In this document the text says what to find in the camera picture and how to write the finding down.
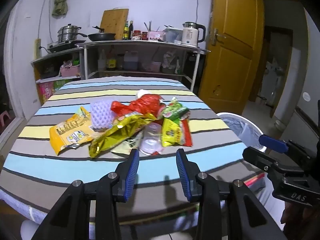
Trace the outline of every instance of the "cutting board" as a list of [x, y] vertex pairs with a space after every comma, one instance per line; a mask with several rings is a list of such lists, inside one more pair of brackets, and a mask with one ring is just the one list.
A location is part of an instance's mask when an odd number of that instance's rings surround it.
[[122, 40], [125, 21], [128, 18], [129, 9], [113, 9], [103, 12], [100, 28], [105, 33], [115, 33], [116, 40]]

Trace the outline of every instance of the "pan handle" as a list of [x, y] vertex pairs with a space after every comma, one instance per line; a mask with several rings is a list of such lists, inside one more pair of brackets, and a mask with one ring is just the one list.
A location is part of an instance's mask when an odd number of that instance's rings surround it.
[[92, 28], [98, 29], [98, 30], [100, 30], [101, 33], [104, 33], [104, 29], [102, 29], [102, 28], [100, 28], [98, 26], [95, 26], [95, 27], [92, 27]]
[[78, 33], [79, 35], [81, 35], [82, 37], [88, 37], [88, 35], [86, 35], [86, 34], [83, 34], [83, 33]]

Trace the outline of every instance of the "trash can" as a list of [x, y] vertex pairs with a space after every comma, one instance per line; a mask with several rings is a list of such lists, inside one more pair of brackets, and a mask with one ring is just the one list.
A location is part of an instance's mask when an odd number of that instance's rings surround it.
[[253, 122], [233, 113], [218, 113], [217, 116], [226, 123], [247, 147], [251, 146], [262, 152], [266, 151], [267, 148], [259, 143], [259, 137], [263, 132]]

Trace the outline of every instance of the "red plastic bag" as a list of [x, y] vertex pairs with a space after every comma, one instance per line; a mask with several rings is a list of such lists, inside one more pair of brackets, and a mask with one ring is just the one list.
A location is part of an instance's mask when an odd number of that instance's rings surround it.
[[149, 113], [158, 117], [165, 107], [165, 104], [160, 102], [161, 99], [162, 97], [159, 95], [147, 94], [137, 100], [131, 101], [128, 106], [118, 101], [113, 101], [111, 110], [114, 111], [118, 117], [135, 111], [141, 114]]

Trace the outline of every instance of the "white door frame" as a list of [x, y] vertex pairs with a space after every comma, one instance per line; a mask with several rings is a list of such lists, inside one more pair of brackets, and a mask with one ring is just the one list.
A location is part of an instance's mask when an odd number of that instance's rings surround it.
[[10, 102], [16, 117], [25, 118], [18, 92], [15, 87], [13, 67], [14, 31], [17, 23], [18, 11], [22, 0], [19, 0], [10, 12], [4, 38], [4, 76]]

